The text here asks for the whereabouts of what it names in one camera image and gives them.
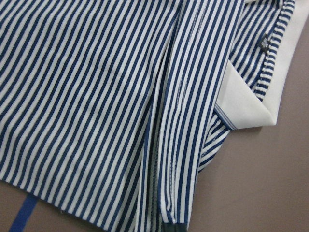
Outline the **striped collared shirt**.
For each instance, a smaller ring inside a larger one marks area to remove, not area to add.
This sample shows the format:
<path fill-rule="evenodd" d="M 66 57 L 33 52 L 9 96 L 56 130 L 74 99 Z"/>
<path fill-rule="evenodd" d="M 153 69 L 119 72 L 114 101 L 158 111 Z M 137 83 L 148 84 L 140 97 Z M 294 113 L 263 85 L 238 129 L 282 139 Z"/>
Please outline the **striped collared shirt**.
<path fill-rule="evenodd" d="M 306 0 L 3 0 L 0 178 L 107 232 L 185 232 L 232 130 L 277 122 Z"/>

